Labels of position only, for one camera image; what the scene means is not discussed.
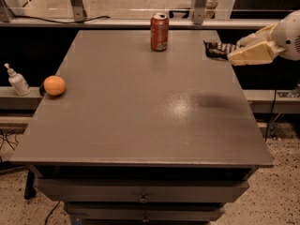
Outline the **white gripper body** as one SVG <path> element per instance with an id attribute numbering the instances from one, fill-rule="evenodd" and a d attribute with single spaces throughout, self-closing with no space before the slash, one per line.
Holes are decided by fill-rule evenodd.
<path id="1" fill-rule="evenodd" d="M 292 12 L 277 24 L 272 39 L 280 48 L 281 57 L 300 60 L 300 10 Z"/>

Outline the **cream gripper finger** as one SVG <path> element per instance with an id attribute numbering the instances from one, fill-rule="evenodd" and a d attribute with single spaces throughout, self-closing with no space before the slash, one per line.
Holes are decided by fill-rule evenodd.
<path id="1" fill-rule="evenodd" d="M 230 52 L 227 57 L 234 66 L 262 65 L 270 64 L 284 51 L 274 41 L 261 41 Z"/>
<path id="2" fill-rule="evenodd" d="M 237 47 L 246 47 L 250 44 L 255 44 L 261 41 L 267 41 L 271 46 L 276 47 L 276 42 L 273 40 L 273 32 L 278 25 L 276 23 L 265 26 L 264 28 L 252 33 L 246 37 L 240 38 L 236 42 Z"/>

